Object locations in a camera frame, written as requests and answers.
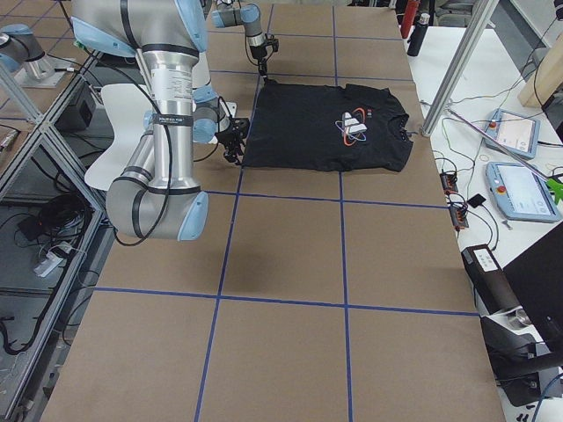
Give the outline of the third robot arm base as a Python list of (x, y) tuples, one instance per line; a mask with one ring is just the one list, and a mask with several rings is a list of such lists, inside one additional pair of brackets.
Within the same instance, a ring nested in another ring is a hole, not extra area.
[(1, 28), (1, 63), (28, 88), (55, 88), (66, 73), (66, 65), (49, 57), (28, 25)]

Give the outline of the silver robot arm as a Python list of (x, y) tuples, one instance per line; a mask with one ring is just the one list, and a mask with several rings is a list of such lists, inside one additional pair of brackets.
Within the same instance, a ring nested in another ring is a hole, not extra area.
[(262, 29), (261, 10), (257, 4), (240, 1), (216, 1), (211, 12), (215, 28), (242, 26), (245, 33), (245, 54), (264, 81), (268, 77), (268, 61), (279, 50), (279, 40)]
[(149, 133), (106, 194), (112, 225), (139, 241), (198, 238), (208, 194), (193, 176), (193, 142), (220, 139), (226, 128), (215, 93), (193, 88), (208, 47), (201, 2), (75, 1), (71, 20), (84, 46), (137, 60), (151, 104)]

